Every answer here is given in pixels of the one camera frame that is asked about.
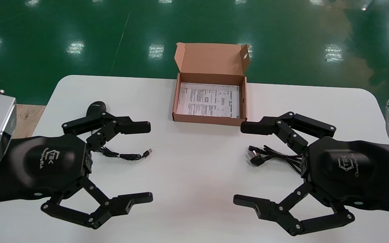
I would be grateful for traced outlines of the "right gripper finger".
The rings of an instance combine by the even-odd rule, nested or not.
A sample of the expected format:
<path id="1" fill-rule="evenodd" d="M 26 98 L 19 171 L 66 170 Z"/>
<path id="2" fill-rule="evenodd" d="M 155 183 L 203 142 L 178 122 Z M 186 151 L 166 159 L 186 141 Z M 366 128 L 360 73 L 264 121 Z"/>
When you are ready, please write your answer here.
<path id="1" fill-rule="evenodd" d="M 275 134 L 293 152 L 304 154 L 308 142 L 297 131 L 313 137 L 333 137 L 336 127 L 304 115 L 288 112 L 279 117 L 264 116 L 259 122 L 244 121 L 241 132 L 245 134 Z"/>
<path id="2" fill-rule="evenodd" d="M 329 204 L 333 214 L 306 220 L 298 220 L 293 217 L 290 209 L 311 192 L 315 192 L 312 183 L 304 182 L 280 203 L 245 195 L 234 195 L 233 203 L 237 206 L 254 209 L 259 219 L 276 222 L 291 236 L 339 228 L 355 221 L 354 215 L 342 203 L 330 200 Z"/>

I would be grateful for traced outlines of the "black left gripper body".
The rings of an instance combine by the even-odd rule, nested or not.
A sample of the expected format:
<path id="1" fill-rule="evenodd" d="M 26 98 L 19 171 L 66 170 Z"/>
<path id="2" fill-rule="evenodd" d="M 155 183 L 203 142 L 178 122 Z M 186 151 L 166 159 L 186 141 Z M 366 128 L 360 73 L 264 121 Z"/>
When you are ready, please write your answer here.
<path id="1" fill-rule="evenodd" d="M 2 163 L 7 187 L 2 201 L 50 197 L 92 172 L 91 153 L 73 134 L 14 139 Z"/>

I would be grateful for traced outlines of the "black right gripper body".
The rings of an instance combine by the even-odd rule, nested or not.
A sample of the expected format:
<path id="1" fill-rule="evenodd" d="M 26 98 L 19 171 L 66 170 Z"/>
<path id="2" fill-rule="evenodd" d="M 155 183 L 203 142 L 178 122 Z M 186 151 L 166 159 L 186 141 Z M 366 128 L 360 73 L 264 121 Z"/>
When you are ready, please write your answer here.
<path id="1" fill-rule="evenodd" d="M 306 180 L 329 200 L 381 208 L 389 187 L 389 145 L 323 137 L 304 154 Z"/>

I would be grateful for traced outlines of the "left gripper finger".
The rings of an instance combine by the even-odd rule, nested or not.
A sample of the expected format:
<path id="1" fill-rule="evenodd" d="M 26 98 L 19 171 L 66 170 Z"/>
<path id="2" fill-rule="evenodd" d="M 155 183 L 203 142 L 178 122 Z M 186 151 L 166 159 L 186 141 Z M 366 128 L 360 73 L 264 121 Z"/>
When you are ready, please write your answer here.
<path id="1" fill-rule="evenodd" d="M 99 203 L 99 207 L 94 212 L 87 214 L 60 205 L 62 200 L 73 196 L 80 189 L 85 189 Z M 96 230 L 111 217 L 129 214 L 132 206 L 152 201 L 151 192 L 119 195 L 109 199 L 87 177 L 80 177 L 65 189 L 52 195 L 48 201 L 43 203 L 41 210 L 51 217 Z"/>
<path id="2" fill-rule="evenodd" d="M 97 151 L 117 134 L 142 134 L 151 131 L 148 121 L 132 121 L 128 116 L 116 117 L 103 112 L 63 123 L 65 134 L 80 135 L 96 131 L 86 139 L 89 151 Z"/>

